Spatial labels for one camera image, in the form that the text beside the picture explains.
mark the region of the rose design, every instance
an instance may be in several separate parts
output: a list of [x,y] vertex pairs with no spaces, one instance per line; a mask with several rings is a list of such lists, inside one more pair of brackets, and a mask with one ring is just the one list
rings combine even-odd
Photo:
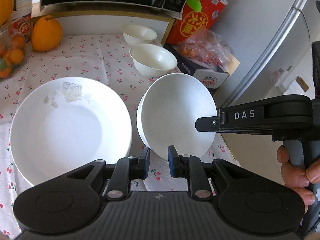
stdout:
[[76,85],[70,82],[64,82],[62,84],[61,93],[64,95],[66,101],[74,102],[80,100],[82,86]]

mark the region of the tile floor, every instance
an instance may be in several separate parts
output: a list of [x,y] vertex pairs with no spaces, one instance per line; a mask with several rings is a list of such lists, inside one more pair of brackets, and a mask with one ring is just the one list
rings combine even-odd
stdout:
[[222,134],[222,137],[243,168],[284,185],[281,164],[276,158],[282,142],[272,142],[271,135]]

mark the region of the large white bowl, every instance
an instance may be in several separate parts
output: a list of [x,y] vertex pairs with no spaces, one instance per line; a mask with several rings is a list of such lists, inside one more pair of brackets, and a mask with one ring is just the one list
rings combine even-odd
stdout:
[[140,44],[130,49],[136,69],[147,77],[161,77],[177,65],[176,57],[168,50],[154,44]]
[[143,43],[150,43],[158,37],[158,34],[145,26],[124,25],[121,27],[124,40],[131,46]]
[[168,161],[168,146],[179,155],[203,157],[215,132],[198,132],[199,117],[216,116],[217,109],[207,88],[196,78],[173,73],[156,80],[137,109],[137,127],[144,144]]
[[19,172],[37,185],[96,159],[129,154],[131,119],[122,99],[95,80],[67,77],[45,83],[20,105],[10,146]]

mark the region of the cherry print tablecloth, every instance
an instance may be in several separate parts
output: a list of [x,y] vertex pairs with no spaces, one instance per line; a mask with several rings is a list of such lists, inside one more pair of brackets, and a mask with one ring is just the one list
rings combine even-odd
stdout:
[[[131,116],[130,155],[140,155],[144,144],[137,130],[136,111],[140,99],[155,80],[139,74],[129,56],[129,48],[121,35],[64,37],[57,49],[47,53],[33,52],[28,44],[27,63],[12,78],[0,83],[0,232],[10,238],[20,232],[12,206],[17,195],[30,186],[11,157],[10,125],[19,104],[41,84],[61,77],[80,76],[111,87],[123,99]],[[210,163],[214,158],[237,163],[219,134],[202,161]],[[187,181],[172,179],[168,164],[152,153],[148,178],[132,181],[131,187],[149,191],[187,190]]]

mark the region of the gray handle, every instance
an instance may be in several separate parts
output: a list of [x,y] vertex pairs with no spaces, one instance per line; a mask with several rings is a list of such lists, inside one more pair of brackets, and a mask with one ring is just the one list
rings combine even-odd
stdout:
[[[289,151],[290,162],[295,167],[308,168],[320,157],[320,140],[318,141],[284,141],[284,146]],[[316,196],[316,201],[308,207],[301,225],[302,236],[311,229],[320,215],[320,183],[310,184],[307,189]]]

